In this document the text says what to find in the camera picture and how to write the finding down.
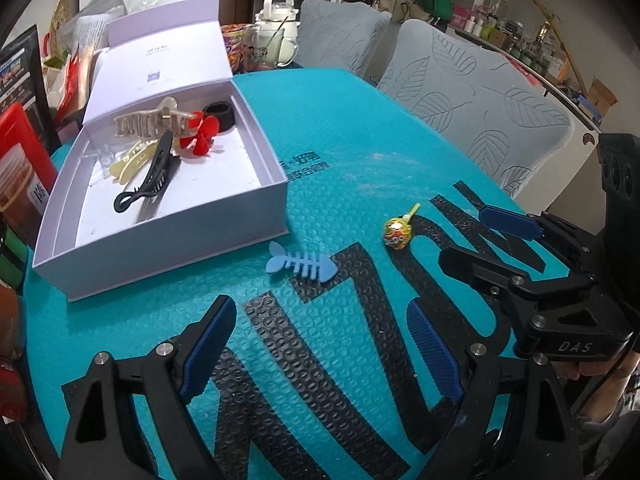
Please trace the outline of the person right hand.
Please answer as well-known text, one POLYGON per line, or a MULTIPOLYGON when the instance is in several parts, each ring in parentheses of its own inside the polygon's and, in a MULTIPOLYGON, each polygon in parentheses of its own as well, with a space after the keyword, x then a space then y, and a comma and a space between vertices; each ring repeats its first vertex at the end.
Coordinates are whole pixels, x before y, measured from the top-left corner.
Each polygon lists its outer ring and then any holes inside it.
POLYGON ((582 416, 594 422, 605 422, 616 410, 620 398, 628 385, 629 378, 639 363, 637 352, 631 351, 620 364, 615 365, 616 359, 608 362, 582 362, 577 365, 577 373, 586 377, 604 377, 603 385, 597 388, 593 396, 582 409, 582 416))

